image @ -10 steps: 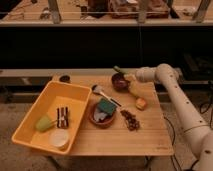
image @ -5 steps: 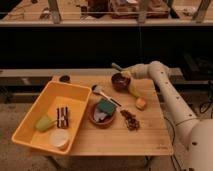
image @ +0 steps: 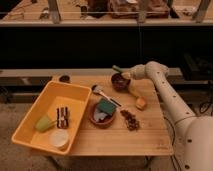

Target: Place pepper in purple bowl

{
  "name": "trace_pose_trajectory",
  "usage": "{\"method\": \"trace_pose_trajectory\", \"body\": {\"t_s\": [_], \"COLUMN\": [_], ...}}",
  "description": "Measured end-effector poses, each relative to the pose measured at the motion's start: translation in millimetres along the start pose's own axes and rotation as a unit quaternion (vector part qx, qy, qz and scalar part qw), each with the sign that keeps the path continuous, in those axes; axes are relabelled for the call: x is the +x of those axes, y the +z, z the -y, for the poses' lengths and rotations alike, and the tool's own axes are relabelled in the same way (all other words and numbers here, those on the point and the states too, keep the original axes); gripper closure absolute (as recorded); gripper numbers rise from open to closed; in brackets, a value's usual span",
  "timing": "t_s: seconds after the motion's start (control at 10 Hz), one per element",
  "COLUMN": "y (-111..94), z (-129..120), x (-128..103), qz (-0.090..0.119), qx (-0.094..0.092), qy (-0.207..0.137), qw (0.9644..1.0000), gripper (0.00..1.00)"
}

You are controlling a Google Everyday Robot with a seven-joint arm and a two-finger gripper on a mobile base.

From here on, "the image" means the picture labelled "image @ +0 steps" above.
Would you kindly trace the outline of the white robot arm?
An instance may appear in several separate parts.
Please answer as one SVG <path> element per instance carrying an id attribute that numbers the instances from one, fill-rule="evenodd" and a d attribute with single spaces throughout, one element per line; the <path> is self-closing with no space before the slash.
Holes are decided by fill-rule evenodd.
<path id="1" fill-rule="evenodd" d="M 169 68 L 155 61 L 124 71 L 126 79 L 150 79 L 184 141 L 184 171 L 213 171 L 213 117 L 197 117 L 167 81 Z"/>

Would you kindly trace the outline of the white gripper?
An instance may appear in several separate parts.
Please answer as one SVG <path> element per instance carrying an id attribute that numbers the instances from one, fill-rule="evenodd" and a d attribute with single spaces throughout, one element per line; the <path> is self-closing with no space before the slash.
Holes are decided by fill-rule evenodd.
<path id="1" fill-rule="evenodd" d="M 135 80 L 143 79 L 146 76 L 146 67 L 143 64 L 135 65 L 131 69 L 124 69 L 121 76 L 127 80 L 130 80 L 131 77 Z"/>

